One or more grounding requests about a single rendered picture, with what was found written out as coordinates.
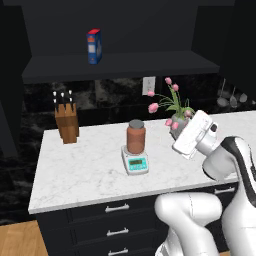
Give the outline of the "wooden knife block with knives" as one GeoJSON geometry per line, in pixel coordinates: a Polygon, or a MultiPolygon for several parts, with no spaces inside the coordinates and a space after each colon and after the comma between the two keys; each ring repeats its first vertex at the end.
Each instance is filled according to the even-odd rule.
{"type": "Polygon", "coordinates": [[[64,144],[77,142],[79,137],[79,125],[77,117],[76,103],[73,101],[72,91],[68,95],[61,92],[53,92],[54,116],[59,131],[59,135],[64,144]]]}

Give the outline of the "dark wall shelf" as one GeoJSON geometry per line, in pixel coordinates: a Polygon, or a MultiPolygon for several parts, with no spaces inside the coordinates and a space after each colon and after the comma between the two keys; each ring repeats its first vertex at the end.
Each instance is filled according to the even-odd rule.
{"type": "Polygon", "coordinates": [[[104,54],[96,65],[86,55],[32,57],[25,84],[217,73],[219,66],[193,51],[104,54]]]}

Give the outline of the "teal white digital scale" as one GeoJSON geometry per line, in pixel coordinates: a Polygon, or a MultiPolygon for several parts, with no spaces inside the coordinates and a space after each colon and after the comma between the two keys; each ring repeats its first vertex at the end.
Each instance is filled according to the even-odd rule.
{"type": "Polygon", "coordinates": [[[142,175],[149,172],[148,155],[145,151],[140,154],[132,154],[124,145],[121,147],[121,156],[128,175],[142,175]]]}

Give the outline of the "white wall outlet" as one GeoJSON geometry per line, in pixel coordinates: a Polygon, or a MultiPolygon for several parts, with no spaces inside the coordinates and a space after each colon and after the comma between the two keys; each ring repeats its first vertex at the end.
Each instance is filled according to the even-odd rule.
{"type": "Polygon", "coordinates": [[[155,77],[144,77],[142,82],[142,95],[147,95],[149,91],[155,90],[155,77]]]}

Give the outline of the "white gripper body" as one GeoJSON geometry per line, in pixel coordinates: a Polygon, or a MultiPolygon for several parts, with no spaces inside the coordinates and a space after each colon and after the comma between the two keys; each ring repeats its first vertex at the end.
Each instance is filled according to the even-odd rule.
{"type": "Polygon", "coordinates": [[[172,148],[186,159],[192,158],[196,152],[196,146],[212,124],[212,118],[204,111],[198,110],[182,130],[172,148]]]}

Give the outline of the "dark wall cabinet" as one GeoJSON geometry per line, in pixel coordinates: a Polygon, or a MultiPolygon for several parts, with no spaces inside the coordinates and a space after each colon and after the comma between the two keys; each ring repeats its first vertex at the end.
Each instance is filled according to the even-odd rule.
{"type": "Polygon", "coordinates": [[[256,0],[199,0],[192,51],[256,101],[256,0]]]}

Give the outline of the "dark cabinet door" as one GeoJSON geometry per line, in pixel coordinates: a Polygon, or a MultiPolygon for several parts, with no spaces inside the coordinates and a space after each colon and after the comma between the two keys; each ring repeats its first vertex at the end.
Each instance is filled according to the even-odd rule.
{"type": "Polygon", "coordinates": [[[22,7],[0,0],[0,149],[5,157],[18,155],[22,73],[31,57],[22,7]]]}

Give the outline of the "brown honey bottle grey lid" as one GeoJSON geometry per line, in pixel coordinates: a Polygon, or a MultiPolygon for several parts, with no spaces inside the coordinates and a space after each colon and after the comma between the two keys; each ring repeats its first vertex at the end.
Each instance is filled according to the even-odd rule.
{"type": "Polygon", "coordinates": [[[146,129],[144,122],[139,119],[133,119],[129,122],[127,128],[127,150],[131,154],[140,154],[145,147],[146,129]]]}

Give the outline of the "pink tulips in grey vase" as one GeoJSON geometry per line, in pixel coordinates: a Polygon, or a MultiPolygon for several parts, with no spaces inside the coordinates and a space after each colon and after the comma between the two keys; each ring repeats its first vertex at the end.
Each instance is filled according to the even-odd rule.
{"type": "Polygon", "coordinates": [[[148,112],[150,114],[156,113],[159,108],[165,107],[166,112],[172,112],[173,115],[168,118],[165,125],[170,128],[170,134],[174,140],[177,140],[186,125],[192,120],[195,115],[195,110],[190,107],[190,101],[185,100],[185,103],[181,102],[179,93],[179,86],[172,82],[170,77],[165,78],[165,83],[170,91],[170,97],[156,94],[152,90],[149,90],[147,95],[149,97],[158,96],[160,100],[158,103],[152,103],[148,106],[148,112]]]}

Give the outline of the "dark drawer front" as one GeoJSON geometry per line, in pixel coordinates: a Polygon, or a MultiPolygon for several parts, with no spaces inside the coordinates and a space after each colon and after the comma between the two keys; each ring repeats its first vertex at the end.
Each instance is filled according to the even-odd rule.
{"type": "Polygon", "coordinates": [[[142,245],[135,242],[108,242],[82,246],[75,252],[75,256],[108,256],[110,250],[120,251],[123,248],[127,248],[129,252],[119,256],[155,256],[155,249],[151,245],[142,245]]]}
{"type": "Polygon", "coordinates": [[[222,185],[216,185],[216,186],[209,186],[209,187],[204,187],[203,191],[207,193],[212,193],[214,194],[214,189],[228,189],[230,187],[234,187],[235,191],[233,193],[223,193],[223,194],[218,194],[216,195],[221,201],[231,201],[237,191],[238,188],[238,183],[229,183],[229,184],[222,184],[222,185]]]}
{"type": "Polygon", "coordinates": [[[71,209],[68,209],[66,213],[67,213],[68,221],[75,222],[81,219],[92,218],[95,216],[120,212],[120,211],[116,211],[116,212],[106,213],[105,209],[107,206],[118,207],[118,206],[124,205],[125,203],[130,206],[129,210],[122,210],[122,211],[152,208],[154,205],[155,199],[156,199],[156,195],[138,197],[133,199],[125,199],[121,201],[111,201],[111,202],[106,202],[102,204],[71,208],[71,209]]]}
{"type": "Polygon", "coordinates": [[[76,241],[82,243],[94,239],[105,238],[108,230],[120,231],[124,227],[129,233],[153,229],[155,227],[155,216],[152,214],[131,215],[124,218],[102,220],[95,223],[82,224],[74,228],[76,241]]]}

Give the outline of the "blue red-topped box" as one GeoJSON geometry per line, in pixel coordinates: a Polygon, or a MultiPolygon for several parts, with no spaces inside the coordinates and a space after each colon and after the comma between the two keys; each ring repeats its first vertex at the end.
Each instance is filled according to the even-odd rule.
{"type": "Polygon", "coordinates": [[[102,58],[102,38],[101,30],[91,29],[87,34],[88,62],[96,65],[102,58]]]}

